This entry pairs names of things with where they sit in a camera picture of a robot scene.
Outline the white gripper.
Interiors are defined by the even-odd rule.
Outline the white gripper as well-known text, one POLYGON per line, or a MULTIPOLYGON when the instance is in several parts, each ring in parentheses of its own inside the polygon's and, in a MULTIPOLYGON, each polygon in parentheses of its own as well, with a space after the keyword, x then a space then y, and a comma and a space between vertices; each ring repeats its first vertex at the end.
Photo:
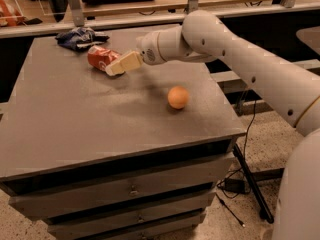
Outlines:
POLYGON ((137 38, 137 51, 130 51, 120 58, 119 62, 107 65, 105 72, 108 76, 121 75, 125 71, 136 70, 141 67, 143 61, 149 65, 163 64, 165 60, 158 47, 159 32, 150 32, 137 38))

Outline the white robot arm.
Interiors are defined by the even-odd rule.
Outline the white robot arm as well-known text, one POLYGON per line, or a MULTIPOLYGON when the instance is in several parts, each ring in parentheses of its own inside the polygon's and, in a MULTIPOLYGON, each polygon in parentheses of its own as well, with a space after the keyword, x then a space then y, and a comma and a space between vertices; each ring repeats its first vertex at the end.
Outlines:
POLYGON ((304 139, 290 155, 277 199, 272 240, 320 240, 320 77, 232 33, 197 10, 183 23, 137 39, 107 67, 116 75, 142 64, 221 60, 304 139))

